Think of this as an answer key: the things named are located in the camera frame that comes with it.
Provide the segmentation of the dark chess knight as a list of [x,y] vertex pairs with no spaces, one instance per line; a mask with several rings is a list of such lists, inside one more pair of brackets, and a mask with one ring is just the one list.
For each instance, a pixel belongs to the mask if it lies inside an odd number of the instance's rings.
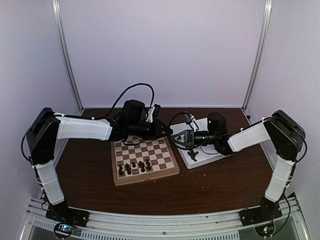
[[191,158],[194,162],[197,161],[196,156],[199,154],[198,151],[194,151],[193,149],[190,149],[190,150],[187,151],[187,154],[190,156],[190,158]]

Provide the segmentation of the dark chess rook small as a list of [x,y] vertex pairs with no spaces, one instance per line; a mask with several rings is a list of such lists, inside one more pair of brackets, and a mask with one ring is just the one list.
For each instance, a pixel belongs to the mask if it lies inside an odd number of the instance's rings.
[[129,170],[131,169],[131,167],[130,167],[130,165],[128,163],[125,164],[125,168],[129,169]]

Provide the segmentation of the dark chess bishop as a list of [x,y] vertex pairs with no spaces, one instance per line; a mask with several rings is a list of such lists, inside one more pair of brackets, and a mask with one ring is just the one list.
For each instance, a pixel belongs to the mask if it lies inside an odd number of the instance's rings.
[[119,174],[119,176],[123,176],[124,175],[123,169],[121,167],[118,170],[118,174]]

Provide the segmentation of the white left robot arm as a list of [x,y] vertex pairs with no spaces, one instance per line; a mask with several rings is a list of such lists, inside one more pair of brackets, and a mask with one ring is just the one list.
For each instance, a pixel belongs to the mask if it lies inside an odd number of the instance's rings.
[[[101,142],[125,141],[136,136],[143,141],[153,141],[172,134],[172,129],[158,119],[160,105],[146,108],[138,100],[127,100],[115,116],[84,117],[57,113],[50,107],[41,110],[32,125],[25,131],[20,144],[23,157],[30,162],[46,194],[52,213],[61,222],[72,218],[56,172],[56,145],[66,145],[76,140]],[[29,156],[24,153],[27,144]]]

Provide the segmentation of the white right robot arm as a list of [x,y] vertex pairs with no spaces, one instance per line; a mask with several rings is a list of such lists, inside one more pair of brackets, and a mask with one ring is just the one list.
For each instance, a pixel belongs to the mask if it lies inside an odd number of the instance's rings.
[[283,110],[235,133],[228,132],[227,120],[219,112],[211,112],[201,119],[187,112],[182,115],[183,123],[170,125],[171,140],[188,169],[222,160],[255,145],[264,149],[273,146],[274,154],[269,156],[272,177],[256,210],[259,220],[268,220],[276,212],[275,205],[292,181],[297,164],[306,155],[303,128]]

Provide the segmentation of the wooden chess board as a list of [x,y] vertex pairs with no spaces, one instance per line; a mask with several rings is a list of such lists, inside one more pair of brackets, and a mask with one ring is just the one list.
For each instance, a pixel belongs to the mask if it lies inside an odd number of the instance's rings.
[[[112,142],[110,146],[113,182],[116,186],[148,182],[180,173],[167,137],[142,142],[137,136],[129,136],[127,145],[120,140]],[[144,164],[145,172],[141,172],[140,161]],[[123,166],[122,176],[119,176],[119,164]],[[130,165],[131,175],[128,175],[126,164]]]

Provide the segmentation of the white plastic divided tray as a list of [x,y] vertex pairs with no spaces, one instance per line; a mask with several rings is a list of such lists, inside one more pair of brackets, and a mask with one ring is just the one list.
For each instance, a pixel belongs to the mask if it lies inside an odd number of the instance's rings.
[[[201,118],[201,119],[197,119],[196,123],[199,127],[200,131],[205,131],[207,130],[207,117],[205,118]],[[179,133],[181,131],[184,130],[192,130],[186,123],[179,123],[179,124],[174,124],[172,126],[170,126],[170,128],[173,130],[173,134]],[[207,146],[202,146],[202,147],[197,147],[194,148],[194,151],[198,151],[198,155],[196,156],[197,161],[193,161],[190,156],[188,155],[188,151],[189,150],[183,150],[183,149],[179,149],[177,148],[184,164],[186,165],[186,167],[188,169],[193,169],[193,168],[197,168],[218,160],[221,160],[223,158],[227,158],[230,157],[229,156],[225,156],[222,155],[220,153],[218,153],[213,145],[207,145]]]

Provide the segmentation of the left aluminium frame post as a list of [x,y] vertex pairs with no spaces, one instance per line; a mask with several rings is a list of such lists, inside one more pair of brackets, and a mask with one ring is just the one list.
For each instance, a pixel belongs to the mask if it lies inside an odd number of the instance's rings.
[[74,99],[76,101],[77,107],[80,112],[84,110],[83,103],[80,97],[80,93],[76,84],[76,80],[74,77],[71,59],[68,51],[65,31],[64,31],[64,25],[63,25],[63,18],[61,13],[61,5],[59,0],[52,0],[52,7],[53,7],[53,14],[55,18],[55,23],[57,26],[58,31],[58,37],[60,41],[60,46],[62,50],[62,58],[64,62],[64,66],[66,69],[68,81],[70,83],[71,91],[73,93]]

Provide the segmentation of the aluminium frame post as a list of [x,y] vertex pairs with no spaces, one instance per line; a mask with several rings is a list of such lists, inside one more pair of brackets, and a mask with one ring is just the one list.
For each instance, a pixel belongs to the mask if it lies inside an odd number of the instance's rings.
[[60,46],[62,50],[62,58],[64,62],[64,66],[66,69],[68,81],[70,83],[71,91],[73,93],[74,99],[76,101],[77,107],[80,112],[84,110],[83,103],[80,97],[80,93],[76,84],[76,80],[74,77],[71,59],[68,51],[65,31],[64,31],[64,25],[63,25],[63,18],[61,13],[61,5],[59,0],[52,0],[52,7],[53,7],[53,14],[55,18],[55,23],[57,26],[58,31],[58,37],[60,41]]
[[247,91],[246,91],[246,94],[244,97],[244,101],[242,104],[242,108],[241,108],[244,112],[248,111],[249,103],[250,103],[250,100],[251,100],[251,97],[252,97],[252,94],[254,91],[254,87],[255,87],[256,81],[258,79],[259,69],[260,69],[260,66],[262,63],[263,52],[265,49],[265,45],[266,45],[267,37],[268,37],[268,33],[269,33],[269,28],[270,28],[270,22],[271,22],[271,17],[272,17],[272,8],[273,8],[273,1],[272,0],[265,0],[256,55],[255,55],[253,68],[252,68],[251,75],[250,75],[248,88],[247,88]]

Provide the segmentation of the aluminium front rail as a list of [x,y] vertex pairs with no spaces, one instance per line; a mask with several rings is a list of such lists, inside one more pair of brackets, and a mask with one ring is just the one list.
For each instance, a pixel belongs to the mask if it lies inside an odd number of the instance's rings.
[[[58,240],[57,221],[46,218],[48,204],[31,198],[18,240]],[[272,237],[258,235],[258,228],[272,221],[244,226],[241,209],[183,215],[133,215],[93,210],[87,225],[77,226],[66,240],[311,240],[298,200],[288,197],[290,216]]]

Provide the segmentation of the right aluminium frame post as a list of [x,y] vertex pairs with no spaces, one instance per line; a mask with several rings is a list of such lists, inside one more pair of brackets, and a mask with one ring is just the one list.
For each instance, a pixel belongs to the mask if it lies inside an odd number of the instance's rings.
[[248,111],[249,103],[250,103],[250,100],[251,100],[251,97],[252,97],[252,94],[254,91],[254,87],[255,87],[256,81],[258,79],[259,69],[260,69],[260,66],[262,63],[263,52],[265,49],[265,45],[266,45],[267,37],[268,37],[268,33],[269,33],[269,28],[270,28],[270,22],[271,22],[271,17],[272,17],[272,8],[273,8],[273,1],[272,0],[265,0],[256,55],[255,55],[253,68],[252,68],[251,75],[250,75],[248,88],[247,88],[247,91],[246,91],[246,94],[244,97],[244,101],[242,104],[242,108],[241,108],[244,112]]

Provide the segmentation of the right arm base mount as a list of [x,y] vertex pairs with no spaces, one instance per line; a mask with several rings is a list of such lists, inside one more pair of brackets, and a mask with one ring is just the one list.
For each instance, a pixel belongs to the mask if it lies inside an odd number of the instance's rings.
[[271,221],[282,216],[279,202],[273,202],[266,197],[262,197],[260,205],[253,208],[245,208],[239,212],[242,226],[249,226]]

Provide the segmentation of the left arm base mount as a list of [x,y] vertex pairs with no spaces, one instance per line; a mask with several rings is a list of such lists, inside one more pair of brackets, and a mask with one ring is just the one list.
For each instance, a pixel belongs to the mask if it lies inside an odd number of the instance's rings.
[[70,226],[86,227],[90,213],[86,210],[70,208],[67,201],[53,205],[48,202],[45,217],[57,222],[66,223]]

